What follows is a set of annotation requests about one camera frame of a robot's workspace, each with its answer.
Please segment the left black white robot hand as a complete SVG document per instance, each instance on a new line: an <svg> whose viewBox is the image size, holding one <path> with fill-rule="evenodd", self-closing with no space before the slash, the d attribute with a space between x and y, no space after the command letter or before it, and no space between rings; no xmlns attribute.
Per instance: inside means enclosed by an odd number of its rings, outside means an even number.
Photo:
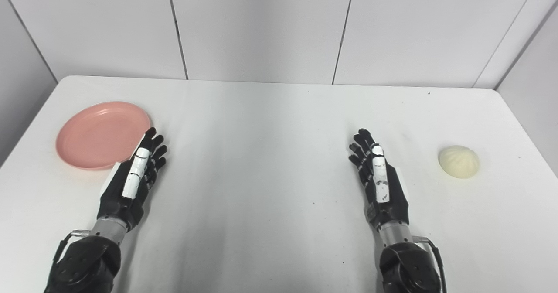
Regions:
<svg viewBox="0 0 558 293"><path fill-rule="evenodd" d="M145 213L144 203L165 166L168 148L155 127L149 128L131 157L116 163L100 196L97 219L118 219L127 231L135 228Z"/></svg>

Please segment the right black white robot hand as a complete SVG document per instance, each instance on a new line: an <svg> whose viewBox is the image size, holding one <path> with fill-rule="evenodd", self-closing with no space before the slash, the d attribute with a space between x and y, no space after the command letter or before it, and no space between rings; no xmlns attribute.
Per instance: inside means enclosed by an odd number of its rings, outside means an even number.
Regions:
<svg viewBox="0 0 558 293"><path fill-rule="evenodd" d="M353 140L349 144L353 152L349 160L356 167L364 188L368 223L375 229L392 221L410 224L408 201L402 184L396 168L385 158L382 146L375 142L367 129L360 129Z"/></svg>

